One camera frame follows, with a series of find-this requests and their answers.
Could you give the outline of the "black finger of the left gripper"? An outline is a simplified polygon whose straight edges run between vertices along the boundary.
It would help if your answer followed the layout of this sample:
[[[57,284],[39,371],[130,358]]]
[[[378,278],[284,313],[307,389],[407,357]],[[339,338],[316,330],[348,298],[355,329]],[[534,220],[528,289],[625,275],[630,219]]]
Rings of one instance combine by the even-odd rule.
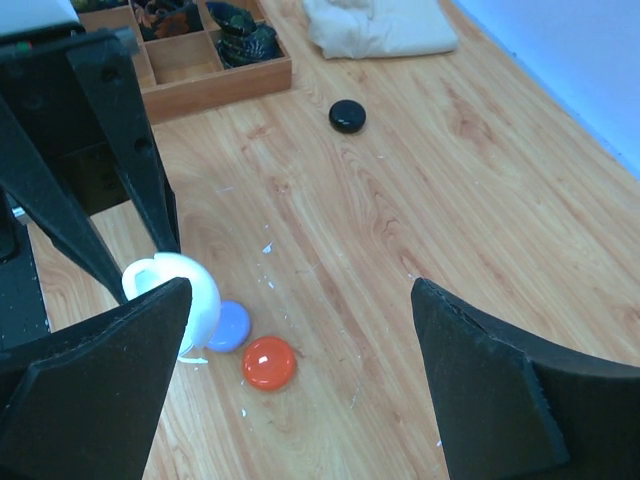
[[[121,271],[79,202],[32,143],[6,101],[1,102],[1,188],[8,192],[68,259],[127,302]]]
[[[74,37],[66,56],[156,249],[179,253],[176,198],[128,48],[113,31],[102,29]]]

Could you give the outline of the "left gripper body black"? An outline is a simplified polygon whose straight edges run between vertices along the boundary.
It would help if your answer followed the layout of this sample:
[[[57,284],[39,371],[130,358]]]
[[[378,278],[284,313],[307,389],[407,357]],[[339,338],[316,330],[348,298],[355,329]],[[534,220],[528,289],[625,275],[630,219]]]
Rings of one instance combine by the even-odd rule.
[[[1,102],[7,102],[66,193],[79,202],[93,224],[95,214],[129,196],[66,56],[73,38],[81,34],[88,32],[69,28],[4,40]],[[5,345],[20,345],[49,331],[29,235],[15,216],[16,207],[22,208],[1,188],[1,341]]]

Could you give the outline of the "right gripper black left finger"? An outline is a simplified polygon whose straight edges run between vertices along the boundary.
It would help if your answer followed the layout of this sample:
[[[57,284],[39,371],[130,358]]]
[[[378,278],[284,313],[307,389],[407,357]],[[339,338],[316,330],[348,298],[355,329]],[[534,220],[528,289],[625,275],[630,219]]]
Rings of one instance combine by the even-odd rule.
[[[1,353],[4,479],[140,479],[177,361],[178,283]]]

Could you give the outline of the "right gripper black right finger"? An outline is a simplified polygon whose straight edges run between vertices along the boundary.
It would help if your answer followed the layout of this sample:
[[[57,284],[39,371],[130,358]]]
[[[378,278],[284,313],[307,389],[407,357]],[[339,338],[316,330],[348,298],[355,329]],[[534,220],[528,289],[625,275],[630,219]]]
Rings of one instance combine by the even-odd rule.
[[[552,343],[426,278],[414,326],[453,479],[635,479],[639,370]]]

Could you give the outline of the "white round charging case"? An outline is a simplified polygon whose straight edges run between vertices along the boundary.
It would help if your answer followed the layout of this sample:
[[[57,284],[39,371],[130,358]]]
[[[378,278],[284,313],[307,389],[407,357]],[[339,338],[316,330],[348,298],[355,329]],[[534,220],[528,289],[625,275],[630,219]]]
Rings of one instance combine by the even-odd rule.
[[[178,315],[177,328],[181,331],[178,360],[206,363],[188,357],[194,350],[203,349],[220,326],[222,302],[214,277],[198,261],[174,252],[156,252],[152,257],[136,260],[121,277],[128,300],[146,295],[165,283],[178,283],[178,291],[163,303]]]

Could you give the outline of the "purple round charging case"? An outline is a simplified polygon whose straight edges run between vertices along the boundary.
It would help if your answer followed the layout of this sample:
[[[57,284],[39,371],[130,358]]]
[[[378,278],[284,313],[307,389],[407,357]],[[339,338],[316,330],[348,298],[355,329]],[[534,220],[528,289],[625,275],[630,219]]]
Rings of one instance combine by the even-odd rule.
[[[238,349],[249,337],[251,320],[248,310],[240,303],[224,300],[218,326],[206,347],[217,353]]]

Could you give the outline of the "orange round charging case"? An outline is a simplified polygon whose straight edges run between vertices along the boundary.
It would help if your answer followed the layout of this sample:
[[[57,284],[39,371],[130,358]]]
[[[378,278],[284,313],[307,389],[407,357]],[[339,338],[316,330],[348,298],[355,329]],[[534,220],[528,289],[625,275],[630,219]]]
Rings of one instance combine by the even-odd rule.
[[[297,361],[292,346],[277,336],[253,340],[242,357],[242,372],[246,382],[261,391],[276,391],[294,377]]]

